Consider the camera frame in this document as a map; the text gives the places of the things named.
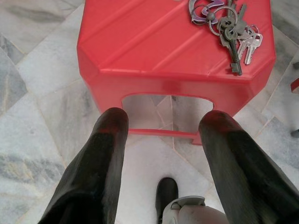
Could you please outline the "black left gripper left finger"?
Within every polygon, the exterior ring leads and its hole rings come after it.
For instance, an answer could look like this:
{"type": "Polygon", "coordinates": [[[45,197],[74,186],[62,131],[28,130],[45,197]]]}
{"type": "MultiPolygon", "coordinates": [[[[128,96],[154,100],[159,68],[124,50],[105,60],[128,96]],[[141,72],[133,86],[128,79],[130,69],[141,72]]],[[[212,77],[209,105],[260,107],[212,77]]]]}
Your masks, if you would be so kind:
{"type": "Polygon", "coordinates": [[[106,110],[64,171],[41,224],[115,223],[128,137],[128,116],[106,110]]]}

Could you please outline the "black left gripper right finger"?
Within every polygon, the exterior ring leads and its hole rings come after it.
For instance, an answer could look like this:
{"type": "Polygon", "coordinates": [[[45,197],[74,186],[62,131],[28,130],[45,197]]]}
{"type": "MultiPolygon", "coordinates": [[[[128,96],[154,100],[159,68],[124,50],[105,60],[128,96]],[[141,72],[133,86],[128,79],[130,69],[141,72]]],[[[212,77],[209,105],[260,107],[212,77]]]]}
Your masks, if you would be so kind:
{"type": "Polygon", "coordinates": [[[298,223],[298,190],[229,114],[208,112],[199,133],[229,223],[298,223]]]}

